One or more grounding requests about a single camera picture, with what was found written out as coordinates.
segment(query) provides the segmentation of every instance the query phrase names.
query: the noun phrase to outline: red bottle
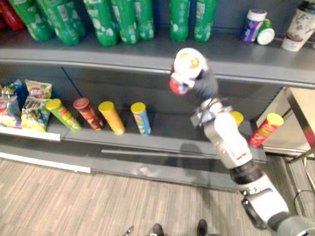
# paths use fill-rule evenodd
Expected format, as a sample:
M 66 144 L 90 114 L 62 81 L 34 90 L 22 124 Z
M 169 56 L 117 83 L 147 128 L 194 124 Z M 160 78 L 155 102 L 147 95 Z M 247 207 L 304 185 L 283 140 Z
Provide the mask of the red bottle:
M 25 28 L 20 17 L 15 13 L 8 0 L 0 0 L 0 12 L 11 29 L 21 30 Z

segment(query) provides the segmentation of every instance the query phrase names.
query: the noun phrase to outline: red lid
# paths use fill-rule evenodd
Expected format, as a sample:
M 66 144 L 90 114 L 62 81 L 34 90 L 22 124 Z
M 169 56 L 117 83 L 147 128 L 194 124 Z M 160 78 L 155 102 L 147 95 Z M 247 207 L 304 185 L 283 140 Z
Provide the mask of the red lid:
M 89 105 L 90 101 L 86 97 L 80 97 L 74 101 L 73 106 L 75 109 L 81 110 Z

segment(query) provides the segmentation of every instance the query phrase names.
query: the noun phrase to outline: gray carpet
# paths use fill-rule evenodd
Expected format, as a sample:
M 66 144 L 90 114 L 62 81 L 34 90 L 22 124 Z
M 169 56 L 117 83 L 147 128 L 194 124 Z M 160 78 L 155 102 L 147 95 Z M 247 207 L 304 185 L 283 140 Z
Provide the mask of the gray carpet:
M 314 162 L 309 164 L 314 177 Z M 296 186 L 310 188 L 302 163 L 286 167 L 282 158 L 268 157 L 263 168 L 294 210 Z M 314 197 L 300 198 L 298 209 L 307 208 L 301 213 L 315 219 Z M 252 226 L 241 199 L 238 193 L 0 159 L 1 236 L 116 236 L 131 225 L 131 236 L 145 236 L 156 222 L 168 236 L 195 236 L 201 218 L 210 233 L 222 236 L 271 235 Z

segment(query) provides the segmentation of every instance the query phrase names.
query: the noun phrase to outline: black shoe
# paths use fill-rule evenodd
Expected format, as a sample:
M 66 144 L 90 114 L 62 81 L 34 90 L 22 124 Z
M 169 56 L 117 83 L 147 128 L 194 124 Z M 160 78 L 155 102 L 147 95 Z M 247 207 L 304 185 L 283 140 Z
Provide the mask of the black shoe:
M 153 226 L 153 233 L 156 234 L 157 236 L 164 236 L 164 232 L 160 224 L 155 224 Z
M 204 219 L 199 220 L 197 227 L 197 236 L 205 236 L 208 232 L 208 224 Z

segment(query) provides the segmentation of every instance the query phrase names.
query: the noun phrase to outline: green plastic bottle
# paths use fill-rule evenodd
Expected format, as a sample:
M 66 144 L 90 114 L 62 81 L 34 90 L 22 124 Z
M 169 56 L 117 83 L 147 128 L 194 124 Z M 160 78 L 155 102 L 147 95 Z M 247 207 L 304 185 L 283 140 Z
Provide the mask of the green plastic bottle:
M 125 44 L 136 44 L 140 35 L 136 24 L 133 0 L 111 0 L 119 24 L 119 33 Z
M 154 38 L 152 0 L 134 0 L 137 26 L 143 40 Z
M 112 20 L 109 0 L 84 0 L 85 7 L 93 22 L 97 39 L 104 47 L 117 44 L 117 32 Z
M 69 15 L 70 11 L 63 0 L 40 0 L 41 5 L 49 20 L 53 23 L 57 37 L 65 45 L 75 45 L 79 43 L 79 34 Z
M 40 9 L 35 0 L 9 0 L 36 41 L 46 41 L 53 36 L 53 31 L 47 21 L 40 15 Z
M 206 42 L 212 34 L 212 25 L 217 8 L 217 0 L 197 0 L 194 38 Z
M 85 26 L 81 21 L 81 18 L 75 9 L 74 1 L 73 0 L 65 0 L 66 7 L 68 9 L 69 15 L 71 16 L 71 21 L 74 25 L 74 28 L 77 30 L 79 36 L 84 37 L 86 35 Z
M 188 37 L 188 16 L 190 0 L 171 0 L 171 38 L 184 41 Z

